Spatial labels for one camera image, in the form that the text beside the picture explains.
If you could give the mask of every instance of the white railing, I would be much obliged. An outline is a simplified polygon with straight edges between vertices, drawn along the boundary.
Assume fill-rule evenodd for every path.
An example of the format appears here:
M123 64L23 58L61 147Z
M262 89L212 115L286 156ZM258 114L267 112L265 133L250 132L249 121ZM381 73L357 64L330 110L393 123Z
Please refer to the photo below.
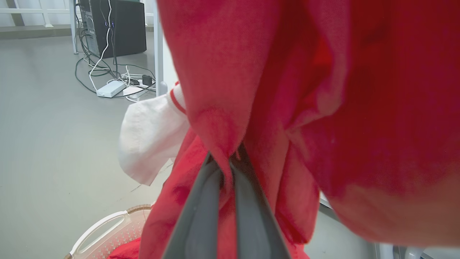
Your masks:
M25 9L25 8L20 8L17 0L14 0L16 4L16 8L0 8L0 13L38 13L43 15L43 20L44 24L43 26L45 27L53 27L53 25L50 22L50 13L61 13L61 14L70 14L70 9L46 9L42 8L42 2L46 0L38 0L38 3L40 5L40 8L35 8L35 9ZM66 2L68 3L68 6L72 8L74 6L75 0L63 0L64 7L67 5ZM77 15L80 14L79 8L77 8ZM146 17L153 17L153 13L147 12L145 10L145 16Z

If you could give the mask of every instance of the gray floor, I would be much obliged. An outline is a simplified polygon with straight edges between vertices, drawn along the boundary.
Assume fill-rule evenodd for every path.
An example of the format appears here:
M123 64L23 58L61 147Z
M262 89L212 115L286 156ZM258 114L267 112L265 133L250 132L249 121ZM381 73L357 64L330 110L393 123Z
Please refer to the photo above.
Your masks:
M147 52L119 62L153 70L153 35L147 36ZM169 164L147 187L121 171L118 134L131 103L84 89L74 77L79 58L68 36L0 41L2 259L63 258L99 219L155 201L170 172ZM81 63L79 76L89 86L88 69ZM95 83L101 87L108 79ZM373 258L368 247L320 212L305 250L312 259Z

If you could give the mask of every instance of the basket handle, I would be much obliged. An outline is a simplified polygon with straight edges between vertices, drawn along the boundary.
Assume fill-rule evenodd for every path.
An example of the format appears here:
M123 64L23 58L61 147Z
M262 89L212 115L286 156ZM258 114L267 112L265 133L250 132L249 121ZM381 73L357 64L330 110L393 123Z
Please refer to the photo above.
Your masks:
M90 228L88 228L87 231L85 231L81 237L77 240L77 242L74 244L74 247L72 248L72 250L70 251L70 255L73 257L74 255L76 254L79 254L79 253L83 253L85 252L86 250L88 250L90 247L92 247L95 243L97 243L99 240L101 240L104 236L106 236L109 232L111 232L114 228L116 228L117 226L119 226L121 223L123 223L123 221L125 221L126 219L126 216L128 215L128 211L122 211L122 212L115 212L113 214L110 214L108 216L106 216L105 218L97 221L93 226L91 226ZM113 227L111 227L108 231L106 231L104 234L102 234L100 237L98 237L96 240L94 240L93 242L91 242L91 244L88 245L88 247L86 247L85 250L83 251L80 251L80 248L82 246L82 244L88 239L88 237L91 236L91 234L93 234L96 230L98 230L100 227L102 227L103 225L105 225L107 222L109 221L112 221L116 218L121 218L123 217L123 220L121 220L120 222L118 222L117 224L115 224Z

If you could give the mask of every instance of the power adapter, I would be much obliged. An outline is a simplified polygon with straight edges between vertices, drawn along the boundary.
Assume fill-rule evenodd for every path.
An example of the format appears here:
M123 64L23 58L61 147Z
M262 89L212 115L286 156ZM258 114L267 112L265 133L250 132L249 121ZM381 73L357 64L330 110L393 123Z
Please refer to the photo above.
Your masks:
M125 84L121 81L111 81L96 91L96 94L100 97L112 98L117 93L121 92L125 88Z

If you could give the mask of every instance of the red sweatshirt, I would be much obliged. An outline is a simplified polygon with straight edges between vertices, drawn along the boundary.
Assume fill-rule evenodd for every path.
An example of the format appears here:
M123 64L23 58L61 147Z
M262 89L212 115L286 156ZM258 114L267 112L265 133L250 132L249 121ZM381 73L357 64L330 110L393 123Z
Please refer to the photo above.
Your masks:
M243 142L293 258L318 191L370 241L460 245L457 1L158 0L191 125L149 215L160 258L208 150L224 173L219 258L236 258L228 157Z

